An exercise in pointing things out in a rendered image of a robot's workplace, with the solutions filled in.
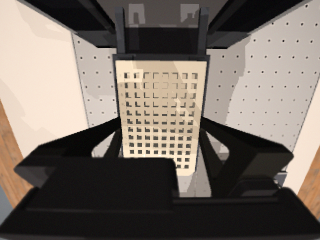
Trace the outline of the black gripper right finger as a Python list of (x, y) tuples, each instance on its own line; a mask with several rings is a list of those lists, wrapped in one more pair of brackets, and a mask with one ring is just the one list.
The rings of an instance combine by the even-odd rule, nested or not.
[[(228, 148), (229, 156), (224, 164), (206, 132)], [(203, 116), (200, 117), (198, 140), (212, 197), (226, 197), (237, 182), (243, 179), (273, 179), (294, 159), (294, 154), (283, 144)]]

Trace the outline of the beige well plate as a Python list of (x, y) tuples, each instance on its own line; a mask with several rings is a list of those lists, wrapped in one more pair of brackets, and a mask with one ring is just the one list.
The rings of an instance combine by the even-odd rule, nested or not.
[(194, 172), (206, 63), (116, 61), (124, 157), (168, 157), (177, 175)]

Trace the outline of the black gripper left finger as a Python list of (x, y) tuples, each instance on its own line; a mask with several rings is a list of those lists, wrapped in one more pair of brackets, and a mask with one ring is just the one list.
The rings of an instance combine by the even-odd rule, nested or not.
[(113, 138), (103, 157), (118, 157), (123, 140), (120, 116), (100, 125), (40, 144), (28, 155), (93, 157), (93, 149), (112, 133), (114, 133)]

